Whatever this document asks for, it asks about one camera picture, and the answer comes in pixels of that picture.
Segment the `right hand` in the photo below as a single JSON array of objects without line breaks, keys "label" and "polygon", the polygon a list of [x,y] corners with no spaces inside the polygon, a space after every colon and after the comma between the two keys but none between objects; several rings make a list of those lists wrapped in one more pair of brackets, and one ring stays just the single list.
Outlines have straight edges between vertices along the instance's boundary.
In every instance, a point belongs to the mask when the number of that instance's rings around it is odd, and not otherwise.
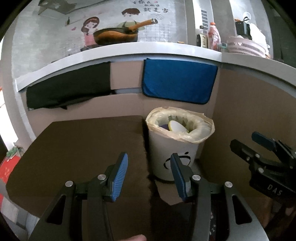
[{"label": "right hand", "polygon": [[260,222],[264,229],[274,229],[285,227],[292,222],[295,217],[295,205],[286,207],[271,198],[266,198],[263,203],[263,211]]}]

